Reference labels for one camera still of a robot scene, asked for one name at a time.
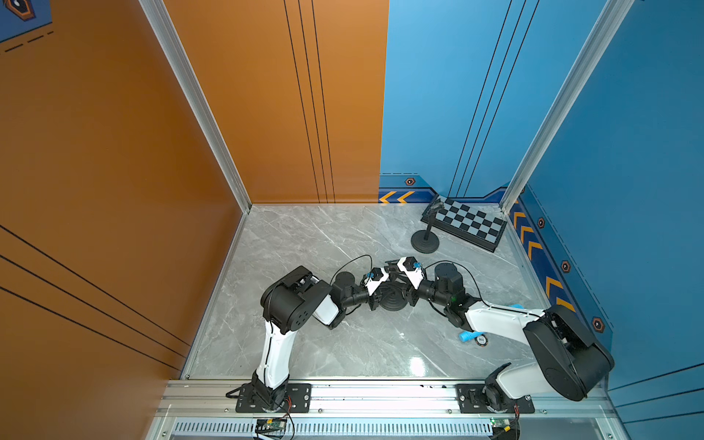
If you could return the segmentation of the black mic clip pole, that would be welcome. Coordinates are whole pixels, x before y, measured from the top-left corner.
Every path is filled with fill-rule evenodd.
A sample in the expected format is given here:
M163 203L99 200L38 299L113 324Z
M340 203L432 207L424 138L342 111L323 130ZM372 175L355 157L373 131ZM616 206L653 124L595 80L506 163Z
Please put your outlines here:
M430 238L435 236L435 234L432 232L432 228L434 226L434 222L436 221L436 215L443 208L444 208L444 203L441 200L436 200L436 201L430 203L430 205L427 209L427 214L428 214L427 227L426 227L425 235L423 236L425 241L429 241Z

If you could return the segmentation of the black round stand base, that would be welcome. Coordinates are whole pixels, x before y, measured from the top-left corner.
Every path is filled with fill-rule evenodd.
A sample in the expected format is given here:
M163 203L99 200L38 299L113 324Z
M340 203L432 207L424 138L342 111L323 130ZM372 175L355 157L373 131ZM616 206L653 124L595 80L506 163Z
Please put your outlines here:
M439 238L429 230L419 230L412 234L412 247L420 253L432 254L439 249Z

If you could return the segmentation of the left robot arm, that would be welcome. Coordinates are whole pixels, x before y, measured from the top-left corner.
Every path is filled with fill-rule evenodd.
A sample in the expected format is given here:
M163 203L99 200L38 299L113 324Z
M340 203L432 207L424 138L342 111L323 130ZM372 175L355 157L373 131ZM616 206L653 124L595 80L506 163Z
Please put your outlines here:
M251 401L267 412L288 409L286 388L297 332L312 318L335 328L347 316L348 308L368 304L388 280L386 269L373 268L359 282L347 271L339 271L326 282L299 266L269 286L260 300L265 340L250 383Z

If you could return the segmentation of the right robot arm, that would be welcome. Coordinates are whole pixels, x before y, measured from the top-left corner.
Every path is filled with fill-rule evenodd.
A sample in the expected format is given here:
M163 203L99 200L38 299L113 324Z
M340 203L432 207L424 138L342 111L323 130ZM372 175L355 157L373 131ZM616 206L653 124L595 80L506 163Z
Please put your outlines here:
M531 349L532 363L519 367L505 363L485 379L480 398L491 412L510 412L520 399L542 392L580 402L613 370L610 351L568 308L491 304L478 293L467 292L463 277L468 272L442 260L428 280L421 263L407 257L372 269L365 285L369 295L392 290L410 305L423 300L457 328L503 337Z

